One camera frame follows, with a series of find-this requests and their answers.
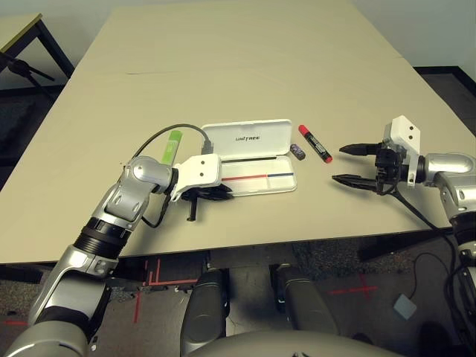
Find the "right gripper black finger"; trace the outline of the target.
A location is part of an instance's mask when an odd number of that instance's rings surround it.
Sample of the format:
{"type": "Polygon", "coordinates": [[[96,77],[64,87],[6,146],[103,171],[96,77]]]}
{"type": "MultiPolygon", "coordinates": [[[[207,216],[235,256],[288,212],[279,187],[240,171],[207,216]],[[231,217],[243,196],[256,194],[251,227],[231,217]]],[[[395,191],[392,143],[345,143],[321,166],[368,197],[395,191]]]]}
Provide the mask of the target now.
{"type": "Polygon", "coordinates": [[[371,178],[363,178],[358,175],[351,175],[351,174],[339,174],[333,175],[332,179],[339,184],[343,184],[345,186],[359,189],[359,190],[369,190],[369,191],[376,191],[376,180],[371,178]]]}
{"type": "Polygon", "coordinates": [[[342,153],[357,156],[375,155],[378,150],[378,144],[348,144],[339,149],[342,153]]]}

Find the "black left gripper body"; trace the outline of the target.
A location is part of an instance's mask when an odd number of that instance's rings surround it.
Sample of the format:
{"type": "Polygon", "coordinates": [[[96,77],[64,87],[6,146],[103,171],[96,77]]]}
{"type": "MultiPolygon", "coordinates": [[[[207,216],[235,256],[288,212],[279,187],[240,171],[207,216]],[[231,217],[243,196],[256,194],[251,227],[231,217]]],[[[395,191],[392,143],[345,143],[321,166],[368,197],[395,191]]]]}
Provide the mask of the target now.
{"type": "Polygon", "coordinates": [[[181,195],[181,199],[190,203],[190,213],[187,218],[188,222],[195,222],[196,221],[196,212],[198,207],[198,200],[205,199],[213,201],[215,197],[213,196],[212,192],[210,191],[209,187],[194,187],[190,188],[189,190],[185,191],[181,195]]]}

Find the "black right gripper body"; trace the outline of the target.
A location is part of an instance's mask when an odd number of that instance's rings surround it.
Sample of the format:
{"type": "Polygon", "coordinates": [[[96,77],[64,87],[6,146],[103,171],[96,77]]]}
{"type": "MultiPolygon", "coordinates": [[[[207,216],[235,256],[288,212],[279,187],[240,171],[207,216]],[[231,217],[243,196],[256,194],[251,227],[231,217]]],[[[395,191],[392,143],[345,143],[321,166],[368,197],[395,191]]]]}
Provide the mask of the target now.
{"type": "Polygon", "coordinates": [[[376,193],[392,193],[401,179],[405,149],[397,144],[377,143],[375,145],[376,193]]]}

